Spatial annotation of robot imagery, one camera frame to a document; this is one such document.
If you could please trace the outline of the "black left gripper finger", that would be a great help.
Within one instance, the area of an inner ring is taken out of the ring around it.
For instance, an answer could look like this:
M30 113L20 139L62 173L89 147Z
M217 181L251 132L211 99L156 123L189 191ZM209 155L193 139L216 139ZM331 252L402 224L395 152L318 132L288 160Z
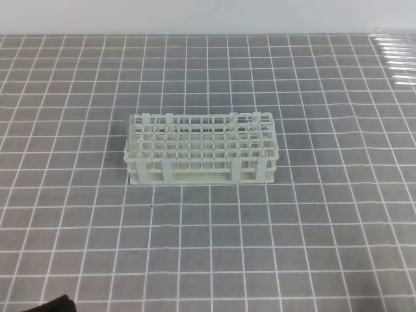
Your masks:
M23 312L77 312L77 308L75 302L67 294L64 294L52 301Z

